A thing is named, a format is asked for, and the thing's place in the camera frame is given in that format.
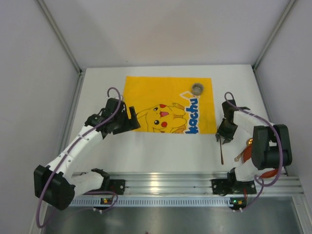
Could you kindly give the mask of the copper fork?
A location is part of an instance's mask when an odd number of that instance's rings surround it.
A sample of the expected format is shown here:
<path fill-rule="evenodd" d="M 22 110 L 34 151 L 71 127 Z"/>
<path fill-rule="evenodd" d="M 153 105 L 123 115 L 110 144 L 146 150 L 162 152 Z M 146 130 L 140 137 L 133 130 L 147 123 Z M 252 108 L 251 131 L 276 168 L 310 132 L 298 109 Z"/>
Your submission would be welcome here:
<path fill-rule="evenodd" d="M 224 157 L 223 157 L 223 151 L 222 151 L 222 138 L 219 139 L 219 145 L 220 145 L 221 165 L 224 165 Z"/>

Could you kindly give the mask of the red plate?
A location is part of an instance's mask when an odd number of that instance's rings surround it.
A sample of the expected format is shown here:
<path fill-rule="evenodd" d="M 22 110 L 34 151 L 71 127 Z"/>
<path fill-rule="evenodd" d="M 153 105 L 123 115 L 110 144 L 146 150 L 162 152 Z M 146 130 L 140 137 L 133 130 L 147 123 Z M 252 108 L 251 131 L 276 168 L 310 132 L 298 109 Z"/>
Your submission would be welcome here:
<path fill-rule="evenodd" d="M 248 161 L 252 156 L 252 145 L 249 146 L 245 151 L 244 151 L 244 154 L 243 154 L 243 162 L 246 162 Z M 264 173 L 261 174 L 261 178 L 271 178 L 271 177 L 274 177 L 276 176 L 276 174 L 278 173 L 278 170 L 277 169 L 273 169 L 273 170 L 270 170 L 270 171 L 266 171 Z"/>

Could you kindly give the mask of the yellow Pikachu placemat cloth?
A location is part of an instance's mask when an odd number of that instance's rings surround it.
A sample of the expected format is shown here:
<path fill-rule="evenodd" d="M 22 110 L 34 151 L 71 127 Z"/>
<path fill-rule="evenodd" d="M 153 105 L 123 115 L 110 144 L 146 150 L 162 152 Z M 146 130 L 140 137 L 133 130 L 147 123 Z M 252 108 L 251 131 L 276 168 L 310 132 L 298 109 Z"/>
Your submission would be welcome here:
<path fill-rule="evenodd" d="M 191 88 L 201 83 L 204 91 L 194 96 Z M 123 91 L 127 106 L 134 106 L 139 132 L 214 134 L 217 131 L 210 78 L 128 76 Z"/>

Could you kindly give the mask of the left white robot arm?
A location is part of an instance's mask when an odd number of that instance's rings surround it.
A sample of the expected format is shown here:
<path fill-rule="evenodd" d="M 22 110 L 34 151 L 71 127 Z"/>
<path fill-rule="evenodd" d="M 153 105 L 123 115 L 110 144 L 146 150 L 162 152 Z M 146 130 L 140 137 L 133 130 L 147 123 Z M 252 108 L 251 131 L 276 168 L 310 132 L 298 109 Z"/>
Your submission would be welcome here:
<path fill-rule="evenodd" d="M 57 210 L 65 210 L 79 195 L 93 190 L 109 191 L 110 175 L 102 169 L 75 176 L 93 147 L 108 134 L 121 134 L 140 128 L 135 108 L 109 98 L 98 114 L 89 116 L 75 139 L 53 161 L 34 170 L 35 196 Z"/>

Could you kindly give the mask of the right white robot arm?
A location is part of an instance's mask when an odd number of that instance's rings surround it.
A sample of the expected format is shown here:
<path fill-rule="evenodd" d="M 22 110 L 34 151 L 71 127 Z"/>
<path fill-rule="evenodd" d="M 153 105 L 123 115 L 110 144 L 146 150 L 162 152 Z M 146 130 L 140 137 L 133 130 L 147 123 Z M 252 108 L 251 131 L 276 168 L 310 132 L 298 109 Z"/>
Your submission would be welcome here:
<path fill-rule="evenodd" d="M 253 138 L 251 158 L 233 168 L 229 175 L 237 182 L 254 180 L 263 187 L 274 185 L 282 168 L 293 159 L 288 127 L 270 123 L 247 107 L 237 107 L 234 99 L 223 102 L 222 110 L 224 117 L 215 135 L 221 145 L 230 143 L 239 127 Z"/>

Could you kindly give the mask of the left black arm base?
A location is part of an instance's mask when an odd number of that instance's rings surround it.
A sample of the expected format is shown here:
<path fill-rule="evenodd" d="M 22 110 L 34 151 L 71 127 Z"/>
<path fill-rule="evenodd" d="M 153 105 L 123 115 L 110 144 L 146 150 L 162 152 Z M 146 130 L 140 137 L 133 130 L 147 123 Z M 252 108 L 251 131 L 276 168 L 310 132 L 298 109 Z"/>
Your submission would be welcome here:
<path fill-rule="evenodd" d="M 124 179 L 110 179 L 109 183 L 106 183 L 100 189 L 91 190 L 89 192 L 86 192 L 85 195 L 112 195 L 112 193 L 115 193 L 117 195 L 123 195 L 126 187 L 125 184 L 126 180 Z"/>

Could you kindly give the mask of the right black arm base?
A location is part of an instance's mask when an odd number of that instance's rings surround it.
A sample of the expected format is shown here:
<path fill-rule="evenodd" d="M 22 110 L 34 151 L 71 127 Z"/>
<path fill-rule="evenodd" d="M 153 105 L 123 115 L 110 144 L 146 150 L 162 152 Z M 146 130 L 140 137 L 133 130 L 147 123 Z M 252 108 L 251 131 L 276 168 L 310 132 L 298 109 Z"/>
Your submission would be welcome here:
<path fill-rule="evenodd" d="M 212 191 L 214 195 L 226 196 L 226 195 L 254 195 L 257 193 L 256 187 L 253 181 L 231 182 L 229 179 L 212 179 Z"/>

